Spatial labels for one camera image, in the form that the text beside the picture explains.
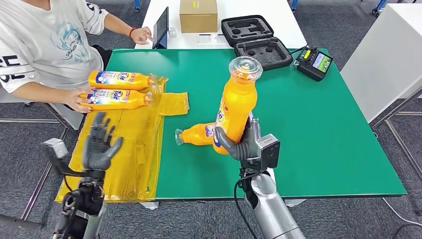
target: white t-shirt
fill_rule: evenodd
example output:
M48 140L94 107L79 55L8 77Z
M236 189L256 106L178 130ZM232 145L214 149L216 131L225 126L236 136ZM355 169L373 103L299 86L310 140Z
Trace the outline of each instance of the white t-shirt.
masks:
M45 11L21 0L0 0L0 82L9 92L28 82L70 90L102 70L86 32L104 30L104 9L85 0L50 0Z

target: black cable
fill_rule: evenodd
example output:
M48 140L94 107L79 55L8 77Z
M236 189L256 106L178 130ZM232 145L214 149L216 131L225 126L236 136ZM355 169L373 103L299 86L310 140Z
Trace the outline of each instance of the black cable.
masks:
M301 47L299 49L296 49L296 50L294 50L292 52L289 52L289 54L292 55L293 53L296 53L298 51L302 51L303 49L305 49L308 46L308 44L309 44L309 42L307 42L305 46L303 46L303 47Z
M235 185L234 185L234 193L233 193L233 194L234 194L234 203L236 203L236 207L237 207L237 209L239 210L239 213L240 213L240 215L242 216L243 221L245 222L246 226L248 227L248 229L249 229L249 231L251 232L251 234L252 234L252 236L253 236L253 238L254 238L254 239L257 239L257 237L256 237L255 233L253 232L253 230L252 230L251 226L249 225L248 220L246 219L246 217L245 217L245 215L243 214L242 210L240 209L239 202L238 202L238 200L237 200L237 187L239 186L239 184L240 184L243 180L246 180L246 179L249 179L249 178L253 178L253 177L258 176L259 174L261 174L261 173L263 173L263 172L264 172L264 171L260 171L260 172L254 173L254 174L252 174L252 175L249 175L249 176L243 177L243 178L239 179L239 180L235 183Z
M401 229L403 229L404 227L409 227L409 226L416 226L416 227L422 228L421 226L416 225L416 224L404 224L401 227L399 227L399 229L396 231L396 233L394 233L393 239L396 239L396 236L399 234L399 232L401 231Z
M73 192L72 188L70 188L69 184L67 183L66 176L64 176L64 179L65 179L65 184L66 184L67 189L69 189L69 191Z

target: clear plastic cap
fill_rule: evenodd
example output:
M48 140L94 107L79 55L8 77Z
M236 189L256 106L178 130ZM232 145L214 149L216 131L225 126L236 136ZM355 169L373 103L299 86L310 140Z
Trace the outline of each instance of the clear plastic cap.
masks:
M146 93L145 96L144 96L145 105L151 106L153 102L154 102L154 100L153 100L153 97L152 97L152 92Z
M152 88L156 88L157 87L157 82L158 82L158 76L155 74L149 74L148 77L148 86L152 87Z
M262 66L250 56L234 58L228 65L228 70L235 81L249 84L256 81L262 75Z
M174 133L177 145L182 145L184 143L183 138L182 138L182 132L183 132L183 130L177 128L176 132Z

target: gray carpet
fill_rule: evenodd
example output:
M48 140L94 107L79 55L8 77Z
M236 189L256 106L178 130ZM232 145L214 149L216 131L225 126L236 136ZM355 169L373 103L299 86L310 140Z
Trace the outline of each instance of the gray carpet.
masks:
M140 26L148 3L141 1L141 12L133 10L130 0L96 0L101 7L117 15L132 26ZM377 4L374 0L300 0L295 16L305 38L325 47L339 68L344 66L359 41L375 21L369 13ZM105 32L90 36L91 44L104 48L133 48L124 36ZM422 101L412 103L409 110L422 111ZM0 105L0 118L51 118L39 104ZM422 165L422 118L394 117L392 122L414 157ZM0 213L19 217L46 165L39 143L58 137L58 125L0 124ZM422 209L422 183L386 125L377 129L379 142L405 185L409 195L388 198L392 206L405 218L422 223L414 213ZM68 148L73 149L77 136L69 134ZM11 228L0 224L0 238L46 239L51 237L59 216L60 206L53 199L60 185L60 177L51 173L34 210L33 221L42 220L46 226L39 230ZM241 206L259 234L252 212ZM308 239L390 239L403 224L379 198L313 199L291 208ZM101 228L102 239L249 239L234 202L215 201L166 202L155 210L139 204L109 204L106 220ZM398 239L421 239L422 229L408 227Z

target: orange plastic bottle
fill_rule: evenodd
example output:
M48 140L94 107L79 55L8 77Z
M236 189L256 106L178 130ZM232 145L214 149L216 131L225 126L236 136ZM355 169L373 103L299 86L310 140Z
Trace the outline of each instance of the orange plastic bottle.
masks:
M157 79L158 77L153 74L146 76L141 73L93 71L88 77L88 83L99 89L140 91L154 87Z
M252 57L240 56L228 68L231 76L224 86L215 127L222 127L228 138L239 142L248 115L256 105L255 81L261 77L262 66ZM212 146L217 153L228 154L215 135Z
M81 98L90 99L90 103L81 103L94 111L136 109L150 106L153 102L152 92L146 94L130 90L95 89L92 94L81 94Z
M211 145L214 137L215 122L199 123L189 129L176 130L176 144Z

